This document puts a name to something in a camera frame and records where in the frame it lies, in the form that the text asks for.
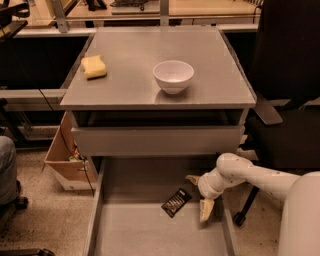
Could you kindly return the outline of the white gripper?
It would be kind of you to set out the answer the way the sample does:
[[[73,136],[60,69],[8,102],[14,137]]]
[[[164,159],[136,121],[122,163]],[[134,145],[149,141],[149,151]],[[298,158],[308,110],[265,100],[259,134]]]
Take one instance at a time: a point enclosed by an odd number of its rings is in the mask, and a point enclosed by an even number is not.
[[[227,188],[228,179],[217,168],[203,174],[201,177],[187,175],[186,179],[193,185],[198,184],[198,190],[204,199],[200,200],[200,222],[206,222],[214,208],[215,201]]]

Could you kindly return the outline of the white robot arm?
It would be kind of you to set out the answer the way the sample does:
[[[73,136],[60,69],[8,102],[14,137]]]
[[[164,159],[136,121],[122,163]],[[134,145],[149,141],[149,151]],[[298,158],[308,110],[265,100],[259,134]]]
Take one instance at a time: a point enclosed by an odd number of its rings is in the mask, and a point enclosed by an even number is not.
[[[200,220],[209,219],[215,200],[227,188],[248,182],[284,203],[278,256],[320,256],[320,172],[302,176],[254,165],[233,153],[224,153],[216,167],[186,177],[202,196]]]

